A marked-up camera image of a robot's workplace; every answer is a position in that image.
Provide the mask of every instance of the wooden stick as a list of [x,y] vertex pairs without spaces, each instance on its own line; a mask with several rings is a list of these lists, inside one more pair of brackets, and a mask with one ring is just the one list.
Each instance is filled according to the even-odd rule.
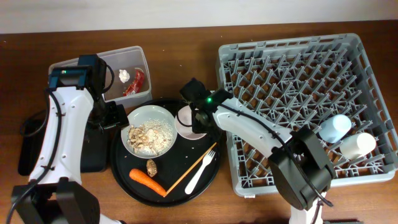
[[189,172],[191,172],[191,170],[196,166],[196,165],[198,165],[198,163],[204,158],[204,156],[206,155],[206,154],[208,154],[215,146],[216,146],[216,144],[217,144],[217,142],[214,142],[214,144],[209,148],[209,149],[207,149],[207,151],[191,166],[191,167],[189,167],[189,169],[184,173],[184,174],[182,174],[182,176],[173,184],[173,186],[171,186],[171,188],[169,188],[168,189],[168,191],[166,192],[166,195],[164,196],[164,197],[166,197],[174,188],[175,188],[175,186],[177,186],[177,184],[179,184],[180,182],[181,182],[181,180],[187,175],[187,174],[189,174]]

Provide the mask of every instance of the fork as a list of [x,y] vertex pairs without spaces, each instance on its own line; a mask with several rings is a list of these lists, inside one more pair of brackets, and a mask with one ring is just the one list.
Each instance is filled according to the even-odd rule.
[[210,164],[210,162],[213,160],[214,155],[216,154],[215,151],[211,150],[208,154],[206,154],[202,160],[202,164],[198,170],[198,172],[192,177],[192,180],[188,183],[188,185],[185,187],[185,193],[186,194],[191,194],[193,189],[195,188],[196,184],[198,183],[199,177],[201,176],[201,173],[205,170],[205,167]]

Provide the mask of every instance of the orange carrot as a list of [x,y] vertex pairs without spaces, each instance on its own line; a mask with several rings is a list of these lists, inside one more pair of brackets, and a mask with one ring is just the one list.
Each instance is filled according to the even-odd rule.
[[130,178],[140,184],[144,184],[150,189],[154,190],[159,195],[166,197],[166,191],[156,181],[152,180],[148,175],[139,169],[132,169],[129,174]]

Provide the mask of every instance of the white wall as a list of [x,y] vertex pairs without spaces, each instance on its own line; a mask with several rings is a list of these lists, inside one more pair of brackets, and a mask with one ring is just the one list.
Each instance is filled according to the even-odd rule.
[[0,33],[398,19],[398,0],[2,0]]

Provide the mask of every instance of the gray dish rack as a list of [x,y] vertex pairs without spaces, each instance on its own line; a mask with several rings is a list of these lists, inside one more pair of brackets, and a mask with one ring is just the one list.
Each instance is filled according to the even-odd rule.
[[[219,88],[269,121],[315,133],[336,114],[352,121],[347,136],[368,132],[377,148],[350,161],[341,141],[321,141],[337,178],[332,187],[390,180],[398,168],[398,136],[368,57],[356,34],[223,45],[216,64]],[[267,159],[239,136],[227,134],[235,193],[242,197],[277,192]]]

